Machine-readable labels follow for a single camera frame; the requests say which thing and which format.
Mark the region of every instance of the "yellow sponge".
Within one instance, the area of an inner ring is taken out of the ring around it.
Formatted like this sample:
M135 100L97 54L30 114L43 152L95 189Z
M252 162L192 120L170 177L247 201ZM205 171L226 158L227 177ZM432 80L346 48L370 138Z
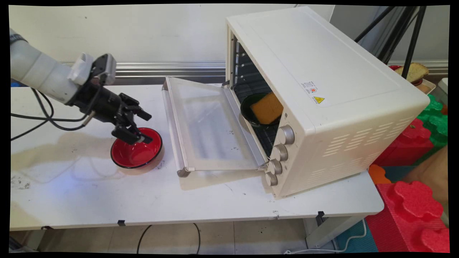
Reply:
M269 124L282 115L284 107L276 98L274 93L270 92L257 103L250 106L258 121L262 124Z

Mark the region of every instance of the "electrical cord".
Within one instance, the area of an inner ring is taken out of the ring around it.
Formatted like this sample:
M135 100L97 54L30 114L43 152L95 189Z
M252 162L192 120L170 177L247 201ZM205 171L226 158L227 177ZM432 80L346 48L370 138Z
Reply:
M24 116L24 115L19 115L19 114L14 114L11 113L12 117L16 118L25 118L25 119L33 119L33 120L45 120L45 121L55 121L55 122L79 122L83 121L92 111L92 108L94 107L95 101L97 100L97 97L99 96L103 86L100 86L96 93L94 94L93 98L91 99L91 102L88 105L88 109L84 113L82 118L79 119L64 119L64 118L41 118L41 117L31 117L31 116ZM40 92L40 94L45 98L45 100L50 103L49 99L44 95L43 93Z
M201 248L201 234L199 232L199 228L198 226L196 225L196 223L193 223L193 225L196 227L196 230L198 231L198 239L199 239L199 244L198 244L198 250L196 251L196 253L190 253L190 254L198 254L199 253L199 248ZM145 230L144 232L142 233L142 236L140 237L139 239L139 244L137 244L137 254L139 254L139 248L140 248L140 243L142 242L142 238L143 236L145 235L145 232L151 227L151 225L149 225Z
M53 116L54 116L54 108L53 108L53 105L51 104L51 101L50 101L48 98L45 98L45 99L46 99L46 102L48 102L48 104L50 105L50 108L51 108L51 115L50 115L50 117L53 117ZM37 125L37 126L31 128L31 129L29 129L29 130L23 132L23 133L20 134L20 135L17 135L17 136L15 136L15 137L11 138L11 141L14 141L14 140L16 140L17 138L23 137L24 135L26 135L26 134L28 134L28 133L30 133L30 132L32 132L32 131L38 129L40 126L44 125L46 122L47 122L47 121L43 121L43 122L40 123L39 125Z
M362 237L365 237L367 235L367 226L365 224L365 219L362 220L362 223L364 225L364 234L361 235L361 236L351 236L349 237L347 240L346 240L346 246L344 247L343 250L328 250L328 249L304 249L304 250L300 250L300 251L290 251L290 250L287 250L284 254L297 254L299 252L307 252L307 251L325 251L325 252L345 252L347 250L347 245L349 244L349 241L353 238L362 238Z
M41 102L40 96L38 96L37 90L32 89L32 91L34 92L35 97L38 100L38 104L40 104L41 111L43 112L43 114L45 114L45 117L49 119L47 121L49 121L52 125L56 126L57 128L59 128L61 130L64 130L64 131L76 131L76 130L81 129L81 128L84 127L84 124L81 124L80 126L77 126L77 127L74 127L74 128L67 128L67 127L63 127L63 126L60 126L60 125L56 124L52 119L50 119L51 117L48 115L48 112L46 111L45 107L43 106L43 103Z
M39 103L39 105L40 105L40 108L41 108L43 114L45 114L46 117L45 117L45 118L41 118L41 117L31 117L31 116L24 116L24 115L19 115L19 114L11 113L11 116L12 116L12 117L25 118L25 119L32 119L32 120L44 120L44 122L42 122L42 123L40 123L39 125L37 125L37 126L31 128L30 130L28 130L28 131L26 131L26 132L24 132L24 133L22 133L22 134L20 134L20 135L17 135L17 136L15 136L15 137L11 138L11 141L14 141L14 140L16 140L16 139L18 139L18 138L20 138L20 137L22 137L22 136L24 136L24 135L30 133L30 132L36 130L37 128L39 128L40 126L44 125L44 124L45 124L46 122L48 122L48 121L50 121L55 127L59 128L59 129L61 129L61 130L64 130L64 131L76 131L76 130L78 130L78 129L81 129L81 128L85 127L85 126L86 126L86 123L83 123L83 124L81 124L80 126L75 127L75 128L66 128L66 127L62 127L62 126L56 124L55 121L59 121L59 122L79 122L79 121L84 120L84 119L91 113L92 108L94 107L94 104L95 104L95 102L96 102L96 100L97 100L97 97L99 96L100 92L102 91L102 87L103 87L103 85L101 85L101 86L97 89L96 93L94 94L93 98L91 99L91 102L90 102L89 105L88 105L88 109L87 109L86 112L84 113L83 117L80 118L80 119L52 118L53 115L54 115L54 107L53 107L53 105L51 104L51 101L48 99L48 97L46 97L45 94L43 94L43 93L40 92L40 94L43 96L43 98L46 100L46 102L48 102L48 104L50 105L50 108L51 108L51 115L48 115L48 112L45 110L45 107L43 106L43 102L41 101L40 96L38 96L37 91L36 91L35 89L31 88L31 90L32 90L32 91L34 92L34 94L35 94L35 97L37 98L37 101L38 101L38 103Z
M142 233L142 236L140 237L139 239L139 243L137 244L137 254L139 254L139 248L140 248L140 243L142 242L142 238L143 236L145 235L145 232L151 227L151 225L149 225L145 230L144 232Z

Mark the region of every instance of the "orange foam block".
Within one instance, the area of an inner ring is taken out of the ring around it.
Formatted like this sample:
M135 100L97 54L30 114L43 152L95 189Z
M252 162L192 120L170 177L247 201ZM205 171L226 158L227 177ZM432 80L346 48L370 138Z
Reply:
M386 178L386 171L375 164L370 165L368 169L368 173L370 174L371 180L375 185L377 184L390 184L391 181Z

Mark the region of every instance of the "warning label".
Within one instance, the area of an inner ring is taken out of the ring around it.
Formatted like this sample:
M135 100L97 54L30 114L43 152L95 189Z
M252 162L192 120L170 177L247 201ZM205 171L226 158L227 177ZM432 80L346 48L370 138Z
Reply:
M317 101L317 103L320 104L322 101L324 101L325 98L314 97L314 99Z
M327 101L324 101L325 98L324 95L325 95L325 92L323 90L320 90L318 89L317 85L312 82L312 81L309 81L309 82L305 82L305 83L301 83L301 87L303 88L303 90L309 95L309 97L311 98L311 100L318 106L320 107L326 107L328 106L329 104L327 103Z

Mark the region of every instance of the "yellow warning sticker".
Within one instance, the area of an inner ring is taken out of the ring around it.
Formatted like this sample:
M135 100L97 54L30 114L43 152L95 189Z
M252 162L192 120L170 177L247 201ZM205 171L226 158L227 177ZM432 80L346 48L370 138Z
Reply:
M320 104L322 101L324 101L325 98L314 97L314 99L316 99L317 103Z

